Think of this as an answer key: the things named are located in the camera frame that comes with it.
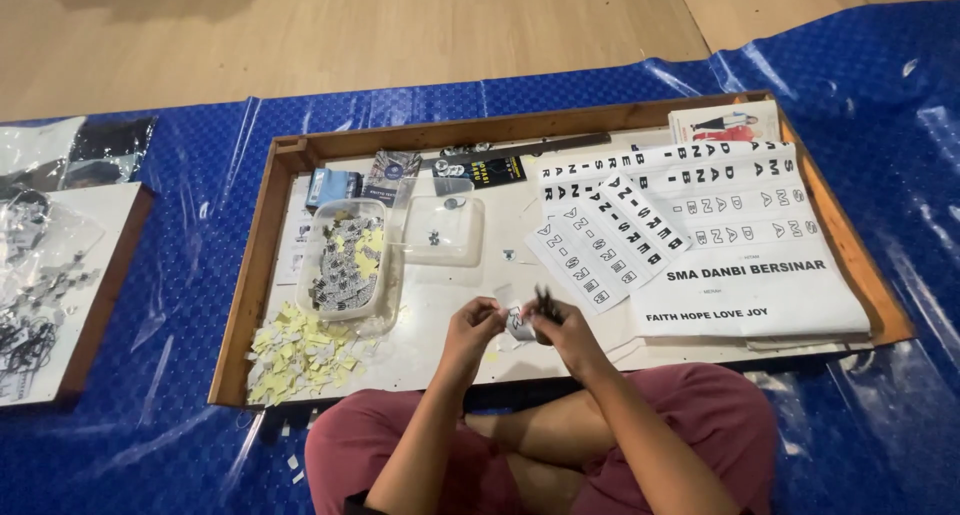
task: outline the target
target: wooden floor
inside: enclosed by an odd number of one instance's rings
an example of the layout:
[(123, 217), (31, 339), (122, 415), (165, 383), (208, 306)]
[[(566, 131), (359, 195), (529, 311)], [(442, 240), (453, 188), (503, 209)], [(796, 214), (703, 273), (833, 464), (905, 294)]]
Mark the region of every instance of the wooden floor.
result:
[(700, 60), (896, 0), (0, 0), (0, 120)]

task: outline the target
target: person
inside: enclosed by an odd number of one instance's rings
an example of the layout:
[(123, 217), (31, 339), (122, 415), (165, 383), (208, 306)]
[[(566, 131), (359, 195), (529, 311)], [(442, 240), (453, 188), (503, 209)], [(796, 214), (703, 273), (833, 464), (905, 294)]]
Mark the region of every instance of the person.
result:
[(742, 111), (734, 111), (720, 117), (707, 119), (702, 123), (695, 123), (690, 126), (690, 128), (694, 131), (698, 131), (700, 129), (723, 131), (731, 127), (737, 127), (738, 125), (756, 125), (758, 122), (760, 122), (760, 119), (758, 119), (756, 116), (752, 116)]
[(705, 363), (621, 374), (580, 310), (557, 304), (562, 324), (535, 301), (521, 316), (582, 391), (512, 414), (463, 415), (506, 318), (478, 297), (450, 318), (423, 394), (367, 389), (320, 414), (304, 453), (317, 513), (769, 512), (777, 430), (759, 388)]
[(694, 141), (743, 141), (750, 142), (763, 136), (763, 130), (753, 130), (746, 125), (737, 125), (726, 130), (697, 132)]

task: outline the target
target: clear plastic box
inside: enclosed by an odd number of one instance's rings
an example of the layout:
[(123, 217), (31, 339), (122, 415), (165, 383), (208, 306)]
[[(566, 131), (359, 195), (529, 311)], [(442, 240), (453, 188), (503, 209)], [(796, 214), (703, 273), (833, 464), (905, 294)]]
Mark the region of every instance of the clear plastic box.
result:
[(484, 203), (462, 177), (400, 180), (387, 238), (405, 264), (476, 267), (483, 253)]
[[(308, 290), (313, 287), (314, 279), (320, 276), (320, 266), (324, 258), (327, 241), (324, 237), (324, 226), (333, 226), (334, 217), (341, 212), (346, 212), (354, 217), (380, 217), (384, 221), (384, 243), (383, 250), (380, 251), (380, 265), (376, 272), (376, 286), (373, 288), (373, 295), (365, 305), (358, 308), (349, 308), (347, 310), (317, 310), (313, 307), (313, 300), (310, 299)], [(303, 314), (312, 318), (318, 318), (323, 321), (350, 320), (361, 316), (371, 316), (377, 312), (377, 306), (380, 297), (383, 294), (383, 288), (387, 285), (388, 268), (390, 263), (390, 247), (388, 246), (387, 233), (387, 206), (379, 200), (369, 198), (350, 198), (346, 200), (334, 200), (327, 202), (317, 208), (313, 215), (313, 223), (310, 226), (310, 235), (307, 237), (306, 250), (303, 253), (303, 263), (300, 264), (299, 279), (296, 281), (296, 307)]]

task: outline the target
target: wooden tray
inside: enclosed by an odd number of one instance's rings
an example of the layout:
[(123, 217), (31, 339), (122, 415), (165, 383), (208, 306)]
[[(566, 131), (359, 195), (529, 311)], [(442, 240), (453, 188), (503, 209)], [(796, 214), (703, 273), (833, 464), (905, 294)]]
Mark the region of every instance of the wooden tray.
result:
[[(246, 406), (246, 379), (251, 364), (244, 359), (244, 354), (250, 349), (254, 332), (263, 323), (291, 178), (297, 174), (321, 167), (326, 161), (371, 157), (384, 147), (421, 151), (475, 142), (527, 141), (665, 127), (667, 115), (673, 111), (764, 99), (774, 97), (769, 91), (749, 91), (274, 138), (207, 401), (229, 407)], [(779, 117), (783, 139), (797, 144), (798, 167), (813, 210), (824, 228), (826, 242), (846, 283), (870, 318), (873, 344), (888, 344), (913, 337), (913, 325), (782, 109)]]

